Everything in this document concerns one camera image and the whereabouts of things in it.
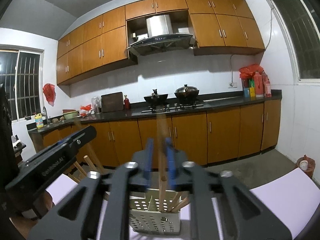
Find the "wooden chopstick group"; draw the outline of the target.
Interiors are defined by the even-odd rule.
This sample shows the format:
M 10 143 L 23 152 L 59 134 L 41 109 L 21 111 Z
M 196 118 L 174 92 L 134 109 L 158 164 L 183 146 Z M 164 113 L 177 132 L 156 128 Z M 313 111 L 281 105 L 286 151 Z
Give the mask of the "wooden chopstick group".
M 185 197 L 181 202 L 179 202 L 171 212 L 178 212 L 181 208 L 187 206 L 189 204 L 189 197 Z
M 176 192 L 172 202 L 169 203 L 169 206 L 167 209 L 168 212 L 171 212 L 174 209 L 174 207 L 180 202 L 181 195 L 182 195 L 182 192 Z
M 158 181 L 159 181 L 159 212 L 164 212 L 164 197 L 167 185 L 165 135 L 166 119 L 164 114 L 157 115 L 157 145 L 158 145 Z

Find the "green bowl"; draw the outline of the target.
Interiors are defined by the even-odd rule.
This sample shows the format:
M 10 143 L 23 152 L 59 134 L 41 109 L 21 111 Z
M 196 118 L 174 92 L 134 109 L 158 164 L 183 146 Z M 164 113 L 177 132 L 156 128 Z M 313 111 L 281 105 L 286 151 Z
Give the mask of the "green bowl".
M 79 112 L 74 109 L 64 109 L 63 116 L 66 120 L 76 118 L 79 115 Z

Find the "orange bag on counter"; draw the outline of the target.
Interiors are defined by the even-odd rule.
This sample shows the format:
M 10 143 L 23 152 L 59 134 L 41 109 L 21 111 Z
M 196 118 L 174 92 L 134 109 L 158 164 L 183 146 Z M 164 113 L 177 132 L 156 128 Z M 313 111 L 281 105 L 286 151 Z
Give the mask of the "orange bag on counter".
M 86 117 L 92 114 L 92 106 L 91 104 L 86 106 L 80 106 L 79 114 L 81 117 Z

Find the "clear jar on counter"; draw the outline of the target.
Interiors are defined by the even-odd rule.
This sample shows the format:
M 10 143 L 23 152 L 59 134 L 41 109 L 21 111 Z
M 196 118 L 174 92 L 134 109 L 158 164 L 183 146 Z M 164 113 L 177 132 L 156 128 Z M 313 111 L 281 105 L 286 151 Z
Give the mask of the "clear jar on counter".
M 94 110 L 95 114 L 98 114 L 101 112 L 101 97 L 100 96 L 94 96 L 91 100 L 92 102 L 92 109 Z

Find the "green perforated utensil holder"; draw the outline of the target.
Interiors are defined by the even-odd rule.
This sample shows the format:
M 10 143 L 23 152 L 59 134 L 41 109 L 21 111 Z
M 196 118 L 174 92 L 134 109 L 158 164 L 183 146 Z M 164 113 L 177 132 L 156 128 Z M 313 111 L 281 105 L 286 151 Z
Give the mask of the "green perforated utensil holder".
M 147 235 L 177 236 L 181 233 L 181 209 L 168 212 L 176 191 L 168 190 L 164 197 L 164 212 L 159 212 L 159 190 L 149 189 L 144 196 L 130 197 L 129 225 L 132 230 Z

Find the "dark wooden cutting board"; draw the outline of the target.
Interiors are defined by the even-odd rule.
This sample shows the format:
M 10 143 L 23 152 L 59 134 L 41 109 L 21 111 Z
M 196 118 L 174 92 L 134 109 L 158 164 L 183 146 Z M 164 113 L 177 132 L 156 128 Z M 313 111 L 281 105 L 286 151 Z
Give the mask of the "dark wooden cutting board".
M 122 92 L 105 94 L 101 96 L 101 111 L 103 113 L 122 111 L 124 98 Z

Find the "red sauce bottle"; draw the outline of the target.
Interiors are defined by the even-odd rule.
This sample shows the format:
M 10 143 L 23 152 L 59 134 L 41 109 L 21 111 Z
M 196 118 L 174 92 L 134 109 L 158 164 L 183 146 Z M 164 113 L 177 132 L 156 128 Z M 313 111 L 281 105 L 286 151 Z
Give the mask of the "red sauce bottle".
M 129 98 L 127 97 L 127 95 L 124 95 L 124 109 L 125 110 L 131 109 L 130 101 L 129 101 Z

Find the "red stool with cup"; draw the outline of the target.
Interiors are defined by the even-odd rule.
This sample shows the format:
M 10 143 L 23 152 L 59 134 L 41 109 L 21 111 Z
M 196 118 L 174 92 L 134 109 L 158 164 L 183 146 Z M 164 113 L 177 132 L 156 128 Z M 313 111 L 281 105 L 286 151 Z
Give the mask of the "red stool with cup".
M 297 160 L 296 167 L 300 168 L 309 178 L 312 178 L 316 162 L 307 155 L 304 155 Z

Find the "lower wooden cabinets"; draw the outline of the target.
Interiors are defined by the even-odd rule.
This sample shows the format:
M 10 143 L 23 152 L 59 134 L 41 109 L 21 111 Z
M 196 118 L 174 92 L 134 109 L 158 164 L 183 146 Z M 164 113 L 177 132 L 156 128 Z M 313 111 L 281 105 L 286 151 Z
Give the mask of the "lower wooden cabinets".
M 277 98 L 253 101 L 232 98 L 188 112 L 170 111 L 166 135 L 189 160 L 207 166 L 276 146 L 280 113 L 281 100 Z M 143 150 L 148 139 L 157 138 L 156 116 L 143 115 L 136 109 L 92 115 L 40 129 L 29 124 L 27 132 L 39 152 L 88 125 L 96 129 L 97 135 L 79 151 L 76 158 L 80 163 L 88 155 L 97 166 L 116 167 Z

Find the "wooden cabinets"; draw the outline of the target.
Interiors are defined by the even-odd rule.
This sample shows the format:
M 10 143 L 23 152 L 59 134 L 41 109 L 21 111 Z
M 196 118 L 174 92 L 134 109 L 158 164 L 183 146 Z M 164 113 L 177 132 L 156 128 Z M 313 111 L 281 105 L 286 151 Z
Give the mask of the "wooden cabinets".
M 232 98 L 188 112 L 170 111 L 166 135 L 189 160 L 207 166 L 276 146 L 280 113 L 281 100 L 277 98 L 253 101 Z M 88 155 L 97 166 L 116 167 L 143 150 L 148 139 L 157 138 L 156 116 L 143 115 L 136 109 L 92 115 L 40 129 L 29 124 L 27 132 L 39 152 L 88 125 L 96 129 L 97 135 L 79 151 L 76 158 L 80 163 Z
M 178 49 L 254 55 L 265 49 L 245 0 L 141 0 L 105 12 L 58 41 L 56 79 L 71 85 Z

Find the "gas stove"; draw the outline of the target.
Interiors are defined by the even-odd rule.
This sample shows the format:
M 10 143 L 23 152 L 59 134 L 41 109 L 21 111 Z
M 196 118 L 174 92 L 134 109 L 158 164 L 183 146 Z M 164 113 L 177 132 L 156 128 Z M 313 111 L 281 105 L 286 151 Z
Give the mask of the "gas stove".
M 186 111 L 186 110 L 196 109 L 201 107 L 204 107 L 204 104 L 195 103 L 193 105 L 181 105 L 179 103 L 174 103 L 173 105 L 167 104 L 164 106 L 157 106 L 156 108 L 149 107 L 147 110 L 141 111 L 141 113 L 142 114 L 169 113 L 169 112 Z

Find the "barred window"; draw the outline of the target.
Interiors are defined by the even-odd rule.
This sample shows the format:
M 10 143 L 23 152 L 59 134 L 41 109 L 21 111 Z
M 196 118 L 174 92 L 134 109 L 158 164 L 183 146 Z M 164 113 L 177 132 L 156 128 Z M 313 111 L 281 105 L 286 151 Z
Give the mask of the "barred window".
M 19 49 L 1 49 L 1 84 L 13 121 L 29 120 L 43 112 L 40 91 L 41 54 Z
M 319 83 L 319 0 L 267 0 L 284 29 L 299 83 Z

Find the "stainless steel range hood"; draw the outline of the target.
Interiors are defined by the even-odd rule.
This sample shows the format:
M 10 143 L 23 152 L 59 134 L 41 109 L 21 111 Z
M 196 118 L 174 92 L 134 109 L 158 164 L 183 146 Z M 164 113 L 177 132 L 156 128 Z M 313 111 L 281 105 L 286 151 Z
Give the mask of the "stainless steel range hood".
M 189 49 L 196 43 L 186 10 L 129 20 L 127 34 L 127 51 L 136 56 Z

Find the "red bag on counter right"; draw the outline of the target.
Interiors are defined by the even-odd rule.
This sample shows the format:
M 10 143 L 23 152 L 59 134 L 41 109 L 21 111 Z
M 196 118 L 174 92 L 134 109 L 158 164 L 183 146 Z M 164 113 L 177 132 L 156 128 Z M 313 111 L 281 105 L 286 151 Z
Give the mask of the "red bag on counter right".
M 239 69 L 240 79 L 251 79 L 255 72 L 260 74 L 264 71 L 264 68 L 258 64 L 251 64 Z

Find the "upper wooden cabinets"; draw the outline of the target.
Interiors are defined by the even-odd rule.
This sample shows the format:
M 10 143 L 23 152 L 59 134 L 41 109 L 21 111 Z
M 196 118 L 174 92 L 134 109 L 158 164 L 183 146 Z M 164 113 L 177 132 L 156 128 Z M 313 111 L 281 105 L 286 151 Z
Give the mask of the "upper wooden cabinets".
M 245 0 L 141 0 L 105 12 L 58 41 L 56 79 L 71 85 L 178 49 L 254 55 L 265 49 Z

